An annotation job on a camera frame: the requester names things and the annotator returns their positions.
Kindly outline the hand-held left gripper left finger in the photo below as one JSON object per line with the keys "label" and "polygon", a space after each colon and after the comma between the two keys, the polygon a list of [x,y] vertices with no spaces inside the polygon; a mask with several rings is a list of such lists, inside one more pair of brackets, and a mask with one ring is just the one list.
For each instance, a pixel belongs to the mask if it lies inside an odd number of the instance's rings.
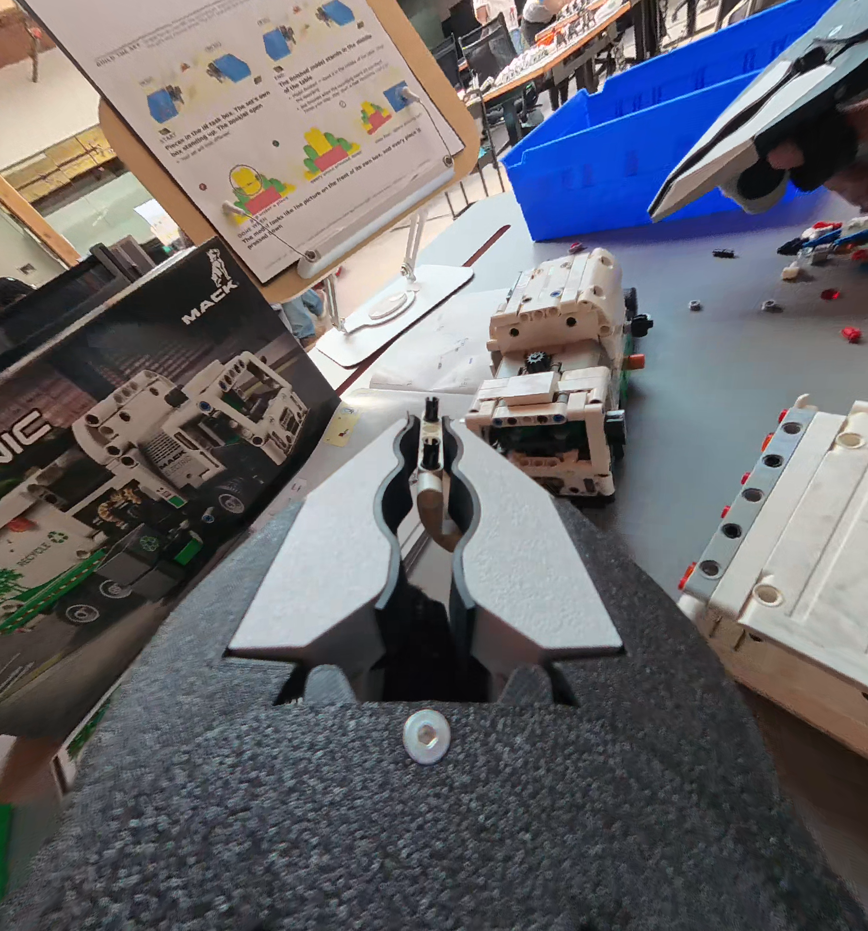
{"label": "hand-held left gripper left finger", "polygon": [[398,530],[413,510],[420,422],[409,414],[309,493],[235,631],[231,657],[340,669],[359,700],[382,693],[396,634]]}

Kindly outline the wooden clipboard board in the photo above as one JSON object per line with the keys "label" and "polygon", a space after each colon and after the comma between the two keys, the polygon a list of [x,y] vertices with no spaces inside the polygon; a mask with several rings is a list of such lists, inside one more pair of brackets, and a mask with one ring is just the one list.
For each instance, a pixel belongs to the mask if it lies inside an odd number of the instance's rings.
{"label": "wooden clipboard board", "polygon": [[[440,113],[451,131],[460,140],[461,149],[452,156],[451,174],[446,180],[443,180],[430,193],[424,194],[417,203],[405,204],[399,213],[394,213],[384,224],[364,227],[355,245],[335,260],[333,267],[323,272],[302,276],[295,267],[288,267],[267,283],[261,283],[238,251],[232,249],[232,254],[244,274],[254,282],[256,288],[271,304],[281,303],[299,295],[317,283],[326,273],[332,273],[335,267],[353,257],[358,250],[395,226],[407,222],[418,210],[426,208],[432,198],[446,192],[466,176],[477,158],[479,136],[473,117],[468,113],[446,77],[443,76],[440,66],[435,63],[432,54],[409,18],[402,12],[399,4],[396,1],[368,1],[367,6],[378,18],[382,29],[391,38],[417,78],[417,82],[425,90],[432,107]],[[103,98],[99,101],[99,123],[118,158],[149,194],[161,204],[175,223],[184,230],[189,239],[198,244],[216,234],[208,218],[174,182],[171,175],[142,139],[121,118],[114,106]]]}

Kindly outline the wooden frame beam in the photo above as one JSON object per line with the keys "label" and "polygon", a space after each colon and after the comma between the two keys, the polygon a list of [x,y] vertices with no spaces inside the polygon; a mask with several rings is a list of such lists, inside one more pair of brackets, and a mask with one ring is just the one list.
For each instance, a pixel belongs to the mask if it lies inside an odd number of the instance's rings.
{"label": "wooden frame beam", "polygon": [[56,231],[1,174],[0,208],[64,267],[69,268],[79,263],[80,253],[72,243]]}

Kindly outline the small white lego beam assembly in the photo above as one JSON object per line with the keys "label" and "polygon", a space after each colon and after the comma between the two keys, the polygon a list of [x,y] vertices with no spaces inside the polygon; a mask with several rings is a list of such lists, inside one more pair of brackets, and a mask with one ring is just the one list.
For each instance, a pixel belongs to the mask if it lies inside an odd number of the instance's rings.
{"label": "small white lego beam assembly", "polygon": [[432,542],[453,553],[470,529],[473,503],[466,483],[452,471],[458,447],[445,423],[440,417],[437,424],[426,424],[421,416],[416,506]]}

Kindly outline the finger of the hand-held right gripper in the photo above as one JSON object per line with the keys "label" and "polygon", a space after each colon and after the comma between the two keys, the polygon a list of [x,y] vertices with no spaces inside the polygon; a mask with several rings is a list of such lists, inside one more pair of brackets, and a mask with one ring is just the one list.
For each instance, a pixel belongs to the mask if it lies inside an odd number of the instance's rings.
{"label": "finger of the hand-held right gripper", "polygon": [[868,141],[849,109],[868,100],[868,2],[835,3],[717,117],[665,181],[666,198],[808,193],[852,165]]}
{"label": "finger of the hand-held right gripper", "polygon": [[720,189],[745,212],[775,206],[790,182],[790,169],[770,164],[767,153],[792,141],[810,106],[825,105],[834,64],[800,70],[794,62],[770,65],[716,118],[677,164],[650,203],[655,223]]}

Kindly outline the lego set box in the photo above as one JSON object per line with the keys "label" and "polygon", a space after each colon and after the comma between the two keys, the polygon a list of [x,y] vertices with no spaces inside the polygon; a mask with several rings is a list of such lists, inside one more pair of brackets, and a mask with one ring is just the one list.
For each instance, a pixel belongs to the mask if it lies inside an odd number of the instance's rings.
{"label": "lego set box", "polygon": [[310,457],[338,397],[218,237],[0,314],[0,736],[44,737]]}

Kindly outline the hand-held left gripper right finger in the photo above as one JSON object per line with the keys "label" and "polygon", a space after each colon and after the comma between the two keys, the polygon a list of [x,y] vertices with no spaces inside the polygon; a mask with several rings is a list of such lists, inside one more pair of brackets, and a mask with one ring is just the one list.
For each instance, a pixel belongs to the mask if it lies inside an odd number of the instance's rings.
{"label": "hand-held left gripper right finger", "polygon": [[519,669],[621,654],[557,501],[459,421],[443,418],[441,448],[451,700],[496,701]]}

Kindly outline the white and green lego truck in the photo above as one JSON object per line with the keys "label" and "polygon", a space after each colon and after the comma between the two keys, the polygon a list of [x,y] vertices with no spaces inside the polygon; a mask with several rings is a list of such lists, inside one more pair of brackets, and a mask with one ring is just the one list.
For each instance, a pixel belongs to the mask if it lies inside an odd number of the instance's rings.
{"label": "white and green lego truck", "polygon": [[489,320],[491,377],[464,423],[558,497],[605,505],[627,443],[627,376],[653,327],[603,249],[520,273]]}

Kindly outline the printed instruction sheet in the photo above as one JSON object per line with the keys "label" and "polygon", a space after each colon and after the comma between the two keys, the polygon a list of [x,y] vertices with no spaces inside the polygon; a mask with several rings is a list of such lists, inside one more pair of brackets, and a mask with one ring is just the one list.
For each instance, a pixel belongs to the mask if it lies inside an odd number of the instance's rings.
{"label": "printed instruction sheet", "polygon": [[451,174],[367,2],[22,2],[267,283]]}

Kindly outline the pile of small lego pieces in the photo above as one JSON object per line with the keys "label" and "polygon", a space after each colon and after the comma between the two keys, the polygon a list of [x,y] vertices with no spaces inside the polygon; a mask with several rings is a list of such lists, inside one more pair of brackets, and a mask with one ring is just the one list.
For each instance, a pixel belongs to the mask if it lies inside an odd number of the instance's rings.
{"label": "pile of small lego pieces", "polygon": [[789,259],[780,273],[788,283],[807,280],[813,268],[840,259],[868,270],[868,213],[844,222],[817,222],[783,243],[777,254]]}

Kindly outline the lego instruction booklet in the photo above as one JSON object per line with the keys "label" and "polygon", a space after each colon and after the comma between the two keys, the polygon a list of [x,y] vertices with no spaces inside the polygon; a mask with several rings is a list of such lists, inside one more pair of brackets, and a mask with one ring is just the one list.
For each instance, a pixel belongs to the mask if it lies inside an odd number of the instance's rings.
{"label": "lego instruction booklet", "polygon": [[462,402],[490,376],[488,322],[502,295],[487,289],[451,298],[399,336],[348,388],[349,372],[310,350],[341,401],[311,457],[277,495],[277,508],[312,492],[408,413],[421,415],[425,397],[436,395],[443,413],[463,416]]}

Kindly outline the white document stand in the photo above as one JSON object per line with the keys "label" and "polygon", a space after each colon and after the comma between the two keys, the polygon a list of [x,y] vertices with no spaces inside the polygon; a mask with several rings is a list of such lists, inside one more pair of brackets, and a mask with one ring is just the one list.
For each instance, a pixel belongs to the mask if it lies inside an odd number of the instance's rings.
{"label": "white document stand", "polygon": [[323,355],[339,368],[358,367],[472,281],[471,267],[418,263],[427,217],[427,207],[418,208],[411,215],[399,276],[344,319],[339,316],[336,304],[335,270],[351,248],[362,245],[381,231],[381,221],[334,247],[309,251],[299,262],[300,276],[317,277],[319,273],[328,273],[331,325],[309,348],[308,354],[314,361]]}

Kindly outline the black office chair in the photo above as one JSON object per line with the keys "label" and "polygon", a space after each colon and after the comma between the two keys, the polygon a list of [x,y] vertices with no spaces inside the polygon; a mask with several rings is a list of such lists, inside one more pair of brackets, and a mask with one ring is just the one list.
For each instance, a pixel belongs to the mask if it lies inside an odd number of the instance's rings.
{"label": "black office chair", "polygon": [[448,33],[431,53],[449,83],[457,91],[470,86],[473,78],[484,86],[488,79],[498,81],[498,75],[518,56],[503,12],[471,31]]}

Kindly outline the background work table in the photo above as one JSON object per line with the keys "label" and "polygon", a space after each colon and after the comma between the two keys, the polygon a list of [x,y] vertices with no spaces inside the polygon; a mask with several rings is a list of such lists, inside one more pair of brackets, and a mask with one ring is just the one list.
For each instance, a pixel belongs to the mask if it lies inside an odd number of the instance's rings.
{"label": "background work table", "polygon": [[593,93],[603,72],[617,64],[618,51],[637,1],[571,2],[565,17],[551,23],[535,38],[535,44],[504,65],[497,77],[475,77],[461,94],[467,102],[496,103],[504,95],[523,88],[549,84],[561,87],[575,81]]}

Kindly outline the white lego container assembly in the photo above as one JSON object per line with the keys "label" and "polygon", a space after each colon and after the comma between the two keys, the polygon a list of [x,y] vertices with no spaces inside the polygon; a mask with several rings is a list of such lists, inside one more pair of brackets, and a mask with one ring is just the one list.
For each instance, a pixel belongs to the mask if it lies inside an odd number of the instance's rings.
{"label": "white lego container assembly", "polygon": [[739,684],[868,760],[868,401],[781,413],[679,588]]}

